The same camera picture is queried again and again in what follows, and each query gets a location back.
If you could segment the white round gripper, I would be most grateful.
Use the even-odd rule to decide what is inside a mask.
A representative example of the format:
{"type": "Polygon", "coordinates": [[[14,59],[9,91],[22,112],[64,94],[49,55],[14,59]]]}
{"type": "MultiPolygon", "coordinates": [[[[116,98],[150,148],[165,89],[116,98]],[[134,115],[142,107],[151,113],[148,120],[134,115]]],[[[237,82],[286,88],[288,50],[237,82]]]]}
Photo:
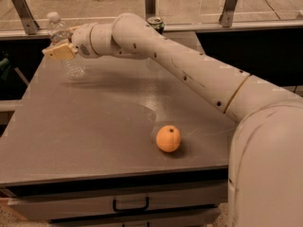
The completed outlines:
{"type": "Polygon", "coordinates": [[[43,50],[45,56],[52,60],[73,60],[76,54],[85,59],[96,59],[98,54],[94,50],[91,41],[93,28],[96,24],[85,24],[83,26],[71,26],[68,31],[72,33],[72,44],[54,44],[43,50]]]}

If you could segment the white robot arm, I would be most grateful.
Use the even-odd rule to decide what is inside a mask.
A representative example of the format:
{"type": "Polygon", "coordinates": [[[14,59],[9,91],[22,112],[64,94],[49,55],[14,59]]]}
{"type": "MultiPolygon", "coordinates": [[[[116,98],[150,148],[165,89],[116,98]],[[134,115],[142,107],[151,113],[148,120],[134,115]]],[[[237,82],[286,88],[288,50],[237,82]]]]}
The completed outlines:
{"type": "Polygon", "coordinates": [[[303,227],[303,97],[178,44],[144,19],[72,27],[44,54],[151,58],[237,122],[228,169],[228,227],[303,227]]]}

